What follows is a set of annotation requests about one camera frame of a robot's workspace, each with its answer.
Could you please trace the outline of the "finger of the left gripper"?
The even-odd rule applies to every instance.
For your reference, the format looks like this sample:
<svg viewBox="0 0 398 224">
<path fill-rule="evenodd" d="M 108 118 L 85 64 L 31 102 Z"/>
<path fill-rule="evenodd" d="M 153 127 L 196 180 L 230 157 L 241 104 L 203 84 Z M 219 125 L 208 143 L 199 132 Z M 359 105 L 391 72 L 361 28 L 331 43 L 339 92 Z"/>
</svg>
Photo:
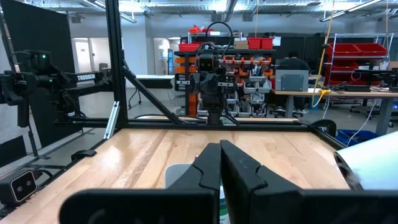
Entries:
<svg viewBox="0 0 398 224">
<path fill-rule="evenodd" d="M 214 103 L 220 103 L 220 88 L 218 86 L 218 76 L 214 75 L 212 80 L 211 80 L 211 85 L 212 85 L 212 92 L 213 92 L 213 102 Z"/>
<path fill-rule="evenodd" d="M 212 80 L 211 75 L 207 75 L 206 78 L 203 80 L 203 102 L 204 103 L 209 103 L 211 96 L 212 96 L 211 80 Z"/>
</svg>

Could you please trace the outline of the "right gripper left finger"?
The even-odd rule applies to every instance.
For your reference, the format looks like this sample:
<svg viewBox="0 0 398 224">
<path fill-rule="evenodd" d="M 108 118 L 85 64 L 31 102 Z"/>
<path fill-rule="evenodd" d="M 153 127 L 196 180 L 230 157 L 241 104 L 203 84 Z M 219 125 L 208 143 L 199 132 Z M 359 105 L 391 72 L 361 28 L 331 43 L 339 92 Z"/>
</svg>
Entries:
<svg viewBox="0 0 398 224">
<path fill-rule="evenodd" d="M 221 146 L 209 143 L 191 163 L 201 172 L 198 187 L 194 189 L 220 190 L 221 180 Z"/>
</svg>

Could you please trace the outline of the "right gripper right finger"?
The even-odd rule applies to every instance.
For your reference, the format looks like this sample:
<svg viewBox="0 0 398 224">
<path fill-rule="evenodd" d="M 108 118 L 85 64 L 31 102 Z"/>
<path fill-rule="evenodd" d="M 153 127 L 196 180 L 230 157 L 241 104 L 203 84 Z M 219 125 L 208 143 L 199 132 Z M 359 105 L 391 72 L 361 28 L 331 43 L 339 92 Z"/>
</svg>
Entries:
<svg viewBox="0 0 398 224">
<path fill-rule="evenodd" d="M 301 188 L 222 140 L 221 178 L 234 224 L 300 224 Z"/>
</svg>

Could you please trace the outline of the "grey plastic bin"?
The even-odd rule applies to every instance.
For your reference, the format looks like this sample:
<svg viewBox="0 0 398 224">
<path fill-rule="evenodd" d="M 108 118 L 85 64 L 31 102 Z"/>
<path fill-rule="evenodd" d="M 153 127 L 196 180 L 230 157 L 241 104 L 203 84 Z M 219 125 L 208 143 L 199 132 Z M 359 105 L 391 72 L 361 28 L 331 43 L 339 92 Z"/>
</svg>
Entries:
<svg viewBox="0 0 398 224">
<path fill-rule="evenodd" d="M 194 189 L 200 179 L 201 172 L 192 164 L 173 164 L 165 170 L 166 189 Z"/>
</svg>

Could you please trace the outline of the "large green-tipped coloring bottle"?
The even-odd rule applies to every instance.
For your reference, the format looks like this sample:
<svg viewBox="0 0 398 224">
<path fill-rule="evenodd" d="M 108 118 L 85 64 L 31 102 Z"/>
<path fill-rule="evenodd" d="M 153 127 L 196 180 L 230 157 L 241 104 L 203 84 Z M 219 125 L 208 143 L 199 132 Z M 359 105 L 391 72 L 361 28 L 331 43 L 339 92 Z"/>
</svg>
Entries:
<svg viewBox="0 0 398 224">
<path fill-rule="evenodd" d="M 224 194 L 224 188 L 220 186 L 220 215 L 219 215 L 219 223 L 220 224 L 231 224 L 229 219 L 228 207 L 226 203 L 226 197 Z"/>
</svg>

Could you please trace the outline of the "black parts shelf rack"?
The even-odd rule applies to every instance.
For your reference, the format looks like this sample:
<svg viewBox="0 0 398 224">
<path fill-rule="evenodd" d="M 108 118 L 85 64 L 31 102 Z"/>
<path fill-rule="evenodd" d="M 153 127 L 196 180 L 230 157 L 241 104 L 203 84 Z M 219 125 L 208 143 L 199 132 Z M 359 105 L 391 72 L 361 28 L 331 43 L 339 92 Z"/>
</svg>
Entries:
<svg viewBox="0 0 398 224">
<path fill-rule="evenodd" d="M 226 34 L 221 39 L 212 38 L 214 32 L 202 34 L 200 46 L 194 52 L 176 52 L 179 66 L 175 74 L 175 89 L 188 96 L 188 110 L 192 116 L 207 117 L 200 95 L 189 90 L 190 75 L 201 73 L 197 70 L 197 57 L 201 54 L 216 54 L 219 67 L 215 73 L 235 75 L 237 89 L 235 93 L 225 95 L 228 112 L 236 117 L 265 117 L 267 113 L 266 96 L 272 84 L 269 80 L 273 74 L 272 50 L 237 50 L 235 40 L 248 40 L 241 33 Z"/>
</svg>

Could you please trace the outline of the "blue lit display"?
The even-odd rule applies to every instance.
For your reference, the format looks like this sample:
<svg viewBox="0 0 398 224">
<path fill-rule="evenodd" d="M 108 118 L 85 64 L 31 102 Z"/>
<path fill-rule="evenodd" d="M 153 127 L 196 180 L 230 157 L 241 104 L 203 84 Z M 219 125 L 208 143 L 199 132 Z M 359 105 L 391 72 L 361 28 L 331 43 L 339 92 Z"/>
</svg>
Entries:
<svg viewBox="0 0 398 224">
<path fill-rule="evenodd" d="M 171 75 L 174 70 L 174 51 L 172 49 L 168 49 L 167 68 L 168 68 L 168 74 Z"/>
</svg>

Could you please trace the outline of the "white-topped table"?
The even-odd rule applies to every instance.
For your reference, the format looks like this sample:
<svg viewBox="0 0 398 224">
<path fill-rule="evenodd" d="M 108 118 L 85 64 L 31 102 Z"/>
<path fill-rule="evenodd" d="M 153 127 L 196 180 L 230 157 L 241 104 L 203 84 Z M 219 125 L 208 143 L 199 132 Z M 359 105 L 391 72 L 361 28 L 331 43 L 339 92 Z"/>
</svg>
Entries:
<svg viewBox="0 0 398 224">
<path fill-rule="evenodd" d="M 174 76 L 172 75 L 136 75 L 147 90 L 152 93 L 159 101 L 168 102 L 174 99 Z M 127 108 L 130 110 L 141 103 L 150 101 L 144 96 L 138 87 L 126 78 L 126 88 L 132 89 L 132 94 L 127 97 Z"/>
</svg>

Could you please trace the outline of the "grey equipment box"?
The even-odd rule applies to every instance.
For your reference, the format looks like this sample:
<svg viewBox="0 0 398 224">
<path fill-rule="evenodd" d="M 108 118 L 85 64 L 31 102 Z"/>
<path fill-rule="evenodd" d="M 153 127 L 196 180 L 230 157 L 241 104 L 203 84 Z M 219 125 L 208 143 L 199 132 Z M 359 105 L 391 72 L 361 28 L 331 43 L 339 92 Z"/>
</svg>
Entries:
<svg viewBox="0 0 398 224">
<path fill-rule="evenodd" d="M 275 90 L 308 91 L 308 70 L 277 70 L 275 74 Z"/>
</svg>

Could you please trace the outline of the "person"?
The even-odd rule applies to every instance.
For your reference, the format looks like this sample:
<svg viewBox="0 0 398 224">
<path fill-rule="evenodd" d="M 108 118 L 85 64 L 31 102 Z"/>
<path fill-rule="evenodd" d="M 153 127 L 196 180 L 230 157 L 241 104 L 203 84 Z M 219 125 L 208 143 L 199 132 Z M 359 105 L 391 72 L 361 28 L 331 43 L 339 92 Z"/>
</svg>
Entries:
<svg viewBox="0 0 398 224">
<path fill-rule="evenodd" d="M 283 59 L 277 68 L 281 70 L 306 70 L 310 75 L 312 73 L 310 66 L 305 61 L 299 59 L 298 55 L 299 53 L 296 50 L 290 51 L 287 59 Z M 307 112 L 305 109 L 305 99 L 302 97 L 294 97 L 294 106 L 297 111 L 302 113 Z"/>
</svg>

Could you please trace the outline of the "silver aluminium extrusion bar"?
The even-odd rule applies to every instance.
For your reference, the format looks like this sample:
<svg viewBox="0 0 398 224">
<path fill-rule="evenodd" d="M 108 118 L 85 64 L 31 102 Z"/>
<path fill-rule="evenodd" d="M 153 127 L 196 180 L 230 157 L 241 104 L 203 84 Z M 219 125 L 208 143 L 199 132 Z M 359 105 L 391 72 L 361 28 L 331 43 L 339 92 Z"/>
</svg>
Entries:
<svg viewBox="0 0 398 224">
<path fill-rule="evenodd" d="M 108 119 L 108 123 L 107 123 L 107 127 L 105 129 L 105 132 L 104 132 L 103 139 L 107 140 L 112 137 L 112 135 L 114 133 L 115 125 L 117 123 L 119 110 L 120 110 L 120 102 L 115 101 L 113 103 L 113 107 L 112 107 L 111 114 Z"/>
</svg>

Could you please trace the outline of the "ceiling light strip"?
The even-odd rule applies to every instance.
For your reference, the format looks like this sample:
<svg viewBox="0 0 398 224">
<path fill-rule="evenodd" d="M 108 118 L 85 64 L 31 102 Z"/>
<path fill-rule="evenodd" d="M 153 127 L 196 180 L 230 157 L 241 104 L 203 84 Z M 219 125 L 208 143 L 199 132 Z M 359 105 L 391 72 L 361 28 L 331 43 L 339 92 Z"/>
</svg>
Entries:
<svg viewBox="0 0 398 224">
<path fill-rule="evenodd" d="M 92 6 L 96 6 L 96 7 L 99 7 L 99 8 L 101 8 L 101 9 L 106 10 L 106 5 L 105 5 L 105 3 L 101 2 L 100 0 L 83 0 L 83 1 L 86 2 L 86 3 L 88 3 L 88 4 L 90 4 L 90 5 L 92 5 Z M 131 22 L 131 23 L 133 23 L 133 24 L 135 24 L 135 23 L 137 22 L 135 19 L 133 19 L 133 18 L 131 18 L 131 17 L 129 17 L 129 16 L 127 16 L 127 15 L 121 13 L 121 12 L 119 13 L 119 15 L 120 15 L 120 17 L 121 17 L 122 19 L 124 19 L 124 20 L 126 20 L 126 21 L 128 21 L 128 22 Z"/>
<path fill-rule="evenodd" d="M 381 1 L 383 1 L 383 0 L 371 0 L 371 1 L 362 3 L 360 5 L 357 5 L 355 7 L 349 8 L 349 9 L 344 10 L 344 11 L 332 12 L 330 16 L 325 17 L 323 19 L 320 19 L 320 22 L 330 21 L 330 20 L 332 20 L 332 19 L 334 19 L 336 17 L 343 16 L 343 15 L 345 15 L 347 13 L 351 13 L 351 12 L 354 12 L 354 11 L 357 11 L 357 10 L 360 10 L 360 9 L 364 9 L 365 7 L 372 6 L 373 4 L 379 3 Z"/>
</svg>

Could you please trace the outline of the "large red plastic bin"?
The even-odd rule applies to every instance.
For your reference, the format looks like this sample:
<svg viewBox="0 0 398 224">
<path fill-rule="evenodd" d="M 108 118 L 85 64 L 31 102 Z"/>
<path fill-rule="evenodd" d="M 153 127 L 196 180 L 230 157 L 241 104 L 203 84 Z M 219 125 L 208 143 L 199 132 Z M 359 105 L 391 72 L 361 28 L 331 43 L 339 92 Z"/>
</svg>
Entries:
<svg viewBox="0 0 398 224">
<path fill-rule="evenodd" d="M 360 51 L 354 44 L 328 44 L 326 54 L 329 57 L 336 56 L 359 56 Z"/>
<path fill-rule="evenodd" d="M 388 50 L 379 43 L 354 44 L 360 51 L 360 56 L 385 56 Z"/>
<path fill-rule="evenodd" d="M 358 69 L 359 65 L 354 60 L 334 60 L 325 63 L 326 69 L 330 71 L 352 72 Z"/>
</svg>

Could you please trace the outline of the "white double door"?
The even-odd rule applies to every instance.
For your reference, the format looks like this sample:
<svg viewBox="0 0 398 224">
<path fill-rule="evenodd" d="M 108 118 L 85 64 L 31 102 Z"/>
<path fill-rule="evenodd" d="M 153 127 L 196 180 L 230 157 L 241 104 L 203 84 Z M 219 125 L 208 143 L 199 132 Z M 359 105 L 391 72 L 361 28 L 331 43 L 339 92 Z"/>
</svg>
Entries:
<svg viewBox="0 0 398 224">
<path fill-rule="evenodd" d="M 75 71 L 99 71 L 111 66 L 107 37 L 72 38 Z"/>
</svg>

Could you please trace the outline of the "blue storage bin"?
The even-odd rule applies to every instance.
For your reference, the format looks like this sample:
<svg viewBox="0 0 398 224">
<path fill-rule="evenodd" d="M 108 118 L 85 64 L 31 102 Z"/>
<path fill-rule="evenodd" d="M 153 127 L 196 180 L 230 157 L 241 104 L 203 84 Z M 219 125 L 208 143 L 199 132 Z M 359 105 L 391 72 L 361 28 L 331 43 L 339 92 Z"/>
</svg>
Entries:
<svg viewBox="0 0 398 224">
<path fill-rule="evenodd" d="M 372 131 L 359 131 L 353 138 L 351 138 L 356 132 L 357 130 L 338 129 L 336 140 L 346 146 L 353 146 L 355 144 L 359 144 L 378 137 L 378 135 Z"/>
</svg>

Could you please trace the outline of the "wooden workbench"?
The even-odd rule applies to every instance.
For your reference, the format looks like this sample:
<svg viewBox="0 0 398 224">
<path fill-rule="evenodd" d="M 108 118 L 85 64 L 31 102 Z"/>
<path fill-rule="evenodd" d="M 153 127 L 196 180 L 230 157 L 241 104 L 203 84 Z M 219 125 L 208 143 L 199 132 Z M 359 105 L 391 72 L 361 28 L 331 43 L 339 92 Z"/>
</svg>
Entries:
<svg viewBox="0 0 398 224">
<path fill-rule="evenodd" d="M 292 110 L 294 105 L 294 97 L 302 96 L 302 97 L 312 97 L 312 96 L 320 96 L 321 93 L 319 89 L 313 90 L 313 88 L 309 88 L 308 91 L 280 91 L 280 90 L 271 90 L 271 93 L 275 95 L 288 95 L 286 112 L 285 116 L 288 118 L 292 117 Z M 382 103 L 379 110 L 378 122 L 376 125 L 375 133 L 378 135 L 385 135 L 387 133 L 388 124 L 390 122 L 391 114 L 392 114 L 392 106 L 395 98 L 398 98 L 398 93 L 394 93 L 387 90 L 381 91 L 370 91 L 370 92 L 344 92 L 338 93 L 332 91 L 326 96 L 332 96 L 335 98 L 360 98 L 360 99 L 381 99 Z"/>
</svg>

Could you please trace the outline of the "black partition panel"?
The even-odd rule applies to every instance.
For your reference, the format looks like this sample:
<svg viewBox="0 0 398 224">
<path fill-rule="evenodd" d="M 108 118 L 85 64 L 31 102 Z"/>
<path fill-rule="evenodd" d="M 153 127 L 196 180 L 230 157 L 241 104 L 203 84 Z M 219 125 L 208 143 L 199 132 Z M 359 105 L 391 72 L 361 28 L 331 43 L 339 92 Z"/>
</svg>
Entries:
<svg viewBox="0 0 398 224">
<path fill-rule="evenodd" d="M 48 51 L 52 65 L 63 72 L 75 72 L 67 15 L 16 0 L 0 0 L 0 5 L 13 50 Z M 61 128 L 53 124 L 57 110 L 50 103 L 48 91 L 38 89 L 30 95 L 29 101 L 42 147 L 80 131 L 79 128 Z"/>
</svg>

